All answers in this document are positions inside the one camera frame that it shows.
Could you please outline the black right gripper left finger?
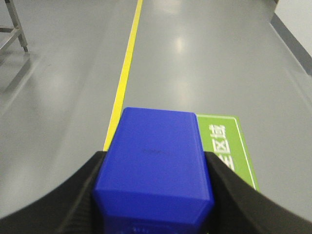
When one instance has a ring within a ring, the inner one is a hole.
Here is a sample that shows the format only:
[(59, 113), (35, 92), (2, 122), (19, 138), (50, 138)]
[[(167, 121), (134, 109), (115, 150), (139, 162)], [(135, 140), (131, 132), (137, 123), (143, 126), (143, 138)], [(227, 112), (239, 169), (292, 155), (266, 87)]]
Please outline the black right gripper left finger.
[(106, 152), (97, 151), (65, 182), (0, 220), (2, 234), (102, 234), (92, 192)]

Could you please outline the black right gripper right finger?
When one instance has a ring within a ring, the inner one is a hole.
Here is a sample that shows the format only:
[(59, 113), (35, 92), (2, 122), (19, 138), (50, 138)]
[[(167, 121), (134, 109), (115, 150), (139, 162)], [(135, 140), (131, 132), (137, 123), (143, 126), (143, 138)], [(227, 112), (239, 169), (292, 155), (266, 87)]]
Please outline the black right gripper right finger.
[(310, 234), (312, 223), (247, 184), (216, 154), (205, 152), (215, 205), (204, 229), (210, 234)]

